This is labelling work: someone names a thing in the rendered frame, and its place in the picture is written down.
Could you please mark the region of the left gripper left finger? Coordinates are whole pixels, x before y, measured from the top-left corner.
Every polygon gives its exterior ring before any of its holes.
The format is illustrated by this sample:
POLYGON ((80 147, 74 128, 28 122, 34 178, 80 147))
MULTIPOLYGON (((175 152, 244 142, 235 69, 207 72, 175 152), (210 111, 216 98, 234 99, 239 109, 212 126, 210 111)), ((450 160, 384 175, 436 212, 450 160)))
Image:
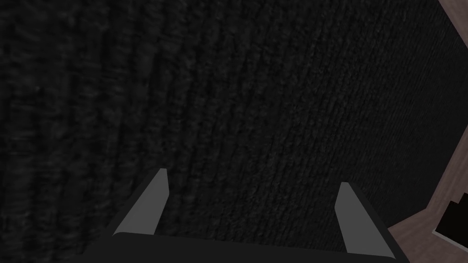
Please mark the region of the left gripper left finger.
POLYGON ((148 175, 107 226, 107 236, 117 233, 153 235, 169 197, 167 169, 148 175))

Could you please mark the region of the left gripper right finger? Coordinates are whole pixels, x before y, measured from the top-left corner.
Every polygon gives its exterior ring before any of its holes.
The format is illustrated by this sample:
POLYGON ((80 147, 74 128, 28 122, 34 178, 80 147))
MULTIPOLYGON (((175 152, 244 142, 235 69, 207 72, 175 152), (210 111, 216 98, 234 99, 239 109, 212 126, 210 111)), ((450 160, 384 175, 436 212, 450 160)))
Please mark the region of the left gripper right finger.
POLYGON ((401 248, 356 185, 340 184, 335 214, 349 254, 402 258, 401 248))

